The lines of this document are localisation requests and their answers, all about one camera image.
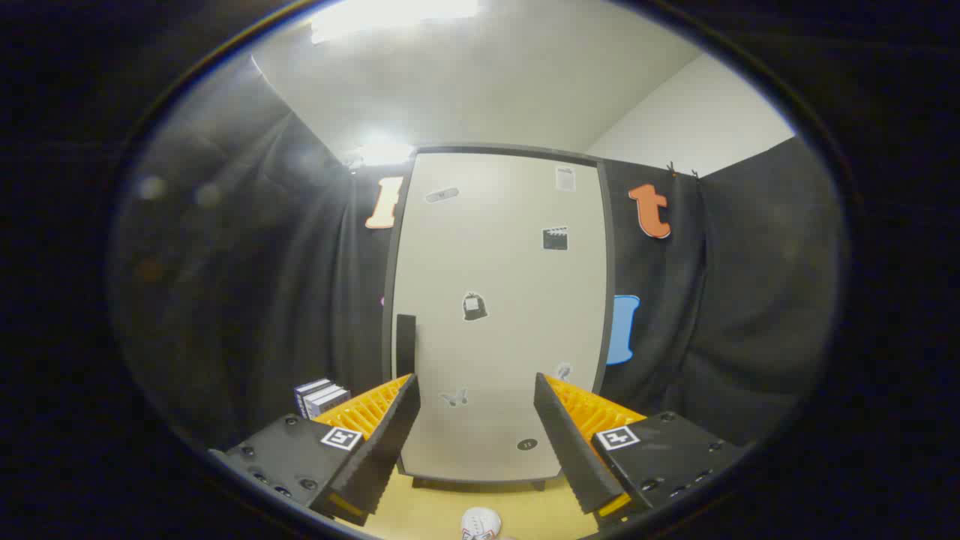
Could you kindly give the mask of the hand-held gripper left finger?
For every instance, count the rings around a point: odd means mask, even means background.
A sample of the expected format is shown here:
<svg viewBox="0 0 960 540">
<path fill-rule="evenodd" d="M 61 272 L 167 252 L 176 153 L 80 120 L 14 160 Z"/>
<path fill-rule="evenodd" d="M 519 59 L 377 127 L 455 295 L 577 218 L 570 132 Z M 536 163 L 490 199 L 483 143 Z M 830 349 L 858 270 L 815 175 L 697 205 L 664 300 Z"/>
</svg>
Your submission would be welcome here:
<svg viewBox="0 0 960 540">
<path fill-rule="evenodd" d="M 208 452 L 264 494 L 363 526 L 377 512 L 420 409 L 419 379 L 408 373 L 315 419 L 282 415 Z"/>
</svg>

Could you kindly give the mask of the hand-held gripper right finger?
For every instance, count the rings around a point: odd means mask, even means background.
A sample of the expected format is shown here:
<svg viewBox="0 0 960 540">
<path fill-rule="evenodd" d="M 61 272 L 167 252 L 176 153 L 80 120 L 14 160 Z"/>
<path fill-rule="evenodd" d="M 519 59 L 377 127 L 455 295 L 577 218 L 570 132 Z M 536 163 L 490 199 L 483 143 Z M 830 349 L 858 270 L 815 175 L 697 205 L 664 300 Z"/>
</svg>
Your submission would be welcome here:
<svg viewBox="0 0 960 540">
<path fill-rule="evenodd" d="M 682 415 L 642 415 L 538 373 L 534 407 L 582 512 L 600 529 L 678 506 L 747 454 Z"/>
</svg>

